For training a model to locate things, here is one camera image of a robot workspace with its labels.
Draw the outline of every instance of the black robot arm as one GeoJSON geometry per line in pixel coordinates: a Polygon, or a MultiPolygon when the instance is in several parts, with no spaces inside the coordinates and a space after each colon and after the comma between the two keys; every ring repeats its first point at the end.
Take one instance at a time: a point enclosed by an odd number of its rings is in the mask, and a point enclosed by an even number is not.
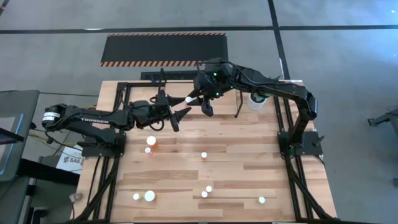
{"type": "MultiPolygon", "coordinates": [[[[88,110],[65,104],[53,105],[45,109],[42,126],[46,132],[68,129],[89,136],[95,139],[97,146],[107,148],[124,147],[125,135],[116,132],[114,128],[128,131],[135,126],[139,129],[150,126],[154,131],[161,131],[164,120],[170,120],[173,130],[179,131],[178,123],[191,108],[172,113],[170,107],[181,103],[185,98],[167,96],[164,90],[159,90],[151,99],[153,104],[143,100],[135,101],[126,105],[125,110],[112,112],[88,110]],[[110,127],[100,129],[92,123],[109,124],[110,127]],[[159,129],[152,127],[156,123],[162,123],[159,129]]],[[[79,145],[84,147],[87,143],[79,142],[79,145]]]]}
{"type": "Polygon", "coordinates": [[[267,78],[256,70],[220,58],[203,63],[205,69],[198,68],[198,75],[193,81],[194,90],[188,95],[196,99],[188,105],[201,106],[203,113],[212,116],[210,100],[222,97],[232,89],[293,100],[298,107],[298,118],[295,125],[289,128],[289,143],[292,147],[302,147],[304,129],[309,121],[317,117],[317,99],[304,86],[267,78]]]}

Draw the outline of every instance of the concrete floor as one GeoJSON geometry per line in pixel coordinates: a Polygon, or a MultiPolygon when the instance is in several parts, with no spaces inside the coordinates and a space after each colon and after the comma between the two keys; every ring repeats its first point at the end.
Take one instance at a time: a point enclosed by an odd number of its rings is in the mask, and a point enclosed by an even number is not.
{"type": "MultiPolygon", "coordinates": [[[[398,24],[395,0],[274,0],[280,26],[398,24]]],[[[0,30],[189,26],[271,26],[266,0],[10,0],[0,30]]],[[[227,31],[229,59],[281,75],[273,31],[227,31]]],[[[281,31],[291,79],[318,98],[333,199],[343,220],[398,223],[398,139],[389,124],[366,121],[397,105],[398,30],[281,31]]],[[[97,95],[103,80],[137,80],[157,68],[101,68],[107,34],[3,34],[1,90],[97,95]]],[[[95,96],[40,95],[35,120],[56,103],[95,96]]],[[[66,133],[60,133],[63,140],[66,133]]],[[[53,150],[29,140],[24,157],[53,150]]]]}

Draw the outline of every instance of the wooden tabletop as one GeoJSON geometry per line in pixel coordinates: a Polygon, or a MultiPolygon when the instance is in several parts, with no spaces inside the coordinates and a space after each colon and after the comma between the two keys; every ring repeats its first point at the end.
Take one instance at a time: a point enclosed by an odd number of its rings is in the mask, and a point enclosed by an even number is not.
{"type": "MultiPolygon", "coordinates": [[[[103,82],[97,110],[111,111],[116,81],[103,82]]],[[[166,84],[170,96],[186,96],[190,82],[166,84]]],[[[157,88],[134,87],[130,101],[149,100],[157,88]]],[[[294,221],[287,172],[279,154],[279,126],[274,101],[269,98],[263,109],[252,111],[244,104],[238,118],[239,95],[231,91],[212,101],[215,115],[207,117],[199,108],[192,110],[175,133],[169,122],[163,131],[150,128],[127,132],[125,153],[120,160],[111,222],[271,222],[294,221]],[[144,152],[146,138],[155,136],[159,146],[153,156],[144,152]],[[207,152],[204,161],[201,153],[207,152]],[[206,186],[213,191],[208,198],[201,192],[206,186]],[[135,193],[153,190],[153,202],[135,201],[135,193]],[[265,197],[265,204],[258,203],[265,197]]],[[[290,102],[293,118],[297,107],[290,102]]],[[[185,107],[182,103],[176,110],[185,107]]],[[[287,127],[286,114],[283,114],[287,127]]],[[[313,123],[307,127],[313,129],[313,123]]],[[[84,161],[77,192],[84,199],[75,204],[76,216],[86,206],[88,191],[97,158],[84,161]]],[[[325,168],[314,156],[302,156],[308,189],[327,213],[336,216],[325,168]]],[[[93,194],[100,178],[98,166],[93,194]]],[[[302,194],[298,190],[300,209],[305,216],[302,194]]],[[[104,216],[107,192],[101,204],[104,216]]]]}

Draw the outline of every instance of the black floor mat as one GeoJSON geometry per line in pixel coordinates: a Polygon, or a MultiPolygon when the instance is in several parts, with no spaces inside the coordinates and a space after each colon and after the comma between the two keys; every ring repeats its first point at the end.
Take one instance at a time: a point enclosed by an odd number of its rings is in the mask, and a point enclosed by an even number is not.
{"type": "Polygon", "coordinates": [[[181,67],[228,59],[225,33],[111,34],[102,67],[181,67]]]}

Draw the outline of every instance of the metal bracket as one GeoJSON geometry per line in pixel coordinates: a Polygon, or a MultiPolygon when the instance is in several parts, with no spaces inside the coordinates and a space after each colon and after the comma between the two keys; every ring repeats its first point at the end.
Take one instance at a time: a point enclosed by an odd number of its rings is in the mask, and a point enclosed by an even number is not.
{"type": "MultiPolygon", "coordinates": [[[[316,131],[306,131],[303,134],[303,147],[295,149],[295,156],[302,155],[322,155],[321,144],[317,144],[320,140],[316,131]]],[[[292,155],[289,147],[289,133],[282,131],[278,133],[279,149],[282,154],[292,155]]]]}
{"type": "Polygon", "coordinates": [[[114,147],[114,148],[95,146],[94,144],[96,144],[96,140],[91,137],[86,137],[85,144],[93,144],[93,145],[83,146],[83,152],[81,155],[84,157],[123,156],[124,146],[126,144],[126,134],[123,134],[123,136],[124,136],[123,138],[119,139],[119,147],[114,147]]]}

